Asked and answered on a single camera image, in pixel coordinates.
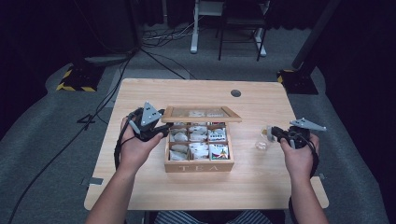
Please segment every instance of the chair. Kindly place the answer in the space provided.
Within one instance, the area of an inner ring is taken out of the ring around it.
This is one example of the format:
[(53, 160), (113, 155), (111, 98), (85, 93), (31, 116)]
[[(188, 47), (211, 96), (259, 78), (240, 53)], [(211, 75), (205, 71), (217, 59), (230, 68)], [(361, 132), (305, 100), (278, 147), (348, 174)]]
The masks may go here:
[(264, 42), (266, 25), (262, 7), (257, 0), (225, 0), (221, 12), (220, 25), (220, 43), (219, 43), (219, 61), (221, 59), (221, 51), (223, 43), (252, 43), (246, 40), (224, 40), (225, 29), (237, 30), (254, 30), (250, 39), (253, 39), (259, 28), (262, 28), (262, 41), (257, 55), (257, 61), (260, 59), (262, 45)]

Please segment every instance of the table top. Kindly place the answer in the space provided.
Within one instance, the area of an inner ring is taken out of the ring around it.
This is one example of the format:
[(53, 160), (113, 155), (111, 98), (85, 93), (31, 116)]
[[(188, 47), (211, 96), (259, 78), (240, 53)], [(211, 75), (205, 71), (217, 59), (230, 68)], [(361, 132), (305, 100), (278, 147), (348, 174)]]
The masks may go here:
[[(233, 97), (232, 90), (241, 91)], [(290, 177), (279, 143), (255, 148), (266, 125), (289, 128), (295, 119), (287, 94), (276, 82), (133, 79), (122, 81), (92, 177), (85, 207), (91, 209), (115, 172), (114, 147), (122, 118), (149, 101), (156, 109), (168, 105), (226, 105), (242, 118), (229, 123), (234, 166), (231, 172), (166, 173), (165, 138), (150, 153), (134, 183), (130, 210), (285, 209)], [(311, 179), (322, 207), (329, 205), (317, 176)]]

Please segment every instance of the box lid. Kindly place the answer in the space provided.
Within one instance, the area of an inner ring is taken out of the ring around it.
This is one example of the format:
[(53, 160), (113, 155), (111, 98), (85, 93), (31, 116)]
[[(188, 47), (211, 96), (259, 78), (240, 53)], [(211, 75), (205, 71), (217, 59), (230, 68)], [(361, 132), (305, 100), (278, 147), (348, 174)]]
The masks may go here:
[(162, 122), (241, 122), (227, 106), (215, 105), (169, 105), (163, 113)]

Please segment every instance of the chair leg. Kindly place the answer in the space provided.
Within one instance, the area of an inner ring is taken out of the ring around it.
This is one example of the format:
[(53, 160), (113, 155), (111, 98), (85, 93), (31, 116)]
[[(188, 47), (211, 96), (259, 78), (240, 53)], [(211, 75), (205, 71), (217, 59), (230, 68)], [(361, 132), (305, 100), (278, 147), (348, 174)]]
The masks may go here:
[(219, 47), (219, 61), (221, 60), (221, 49), (222, 49), (222, 42), (223, 42), (223, 36), (224, 36), (224, 25), (221, 25), (220, 28), (220, 47)]
[(257, 62), (259, 61), (261, 54), (262, 54), (262, 46), (264, 45), (264, 38), (265, 38), (265, 33), (267, 32), (267, 29), (264, 27), (262, 28), (262, 42), (260, 43), (259, 47), (259, 54), (257, 55)]

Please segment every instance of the small transparent cup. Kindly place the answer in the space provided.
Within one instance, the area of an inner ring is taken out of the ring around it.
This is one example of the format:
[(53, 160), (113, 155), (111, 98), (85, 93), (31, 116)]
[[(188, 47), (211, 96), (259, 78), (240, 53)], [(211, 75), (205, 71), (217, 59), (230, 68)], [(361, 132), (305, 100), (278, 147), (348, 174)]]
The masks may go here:
[(268, 127), (270, 126), (262, 128), (261, 137), (255, 144), (255, 147), (258, 150), (268, 150), (268, 148), (273, 144), (273, 141), (270, 141), (267, 136)]

